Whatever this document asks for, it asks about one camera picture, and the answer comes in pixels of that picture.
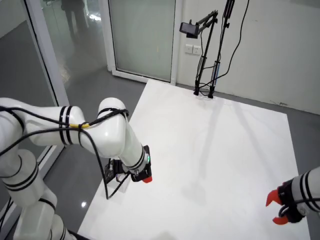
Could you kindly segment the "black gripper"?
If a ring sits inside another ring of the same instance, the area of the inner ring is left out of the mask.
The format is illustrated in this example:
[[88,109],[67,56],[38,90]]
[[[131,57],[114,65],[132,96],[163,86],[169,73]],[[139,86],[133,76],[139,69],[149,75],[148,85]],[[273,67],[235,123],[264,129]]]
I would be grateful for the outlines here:
[[299,206],[303,203],[302,200],[306,199],[302,179],[292,178],[267,195],[265,206],[269,206],[272,202],[282,205],[278,216],[272,219],[276,225],[281,226],[298,223],[306,216],[306,208]]
[[145,168],[138,174],[131,174],[131,180],[133,182],[143,181],[144,183],[150,183],[153,180],[152,170],[150,165],[146,165]]

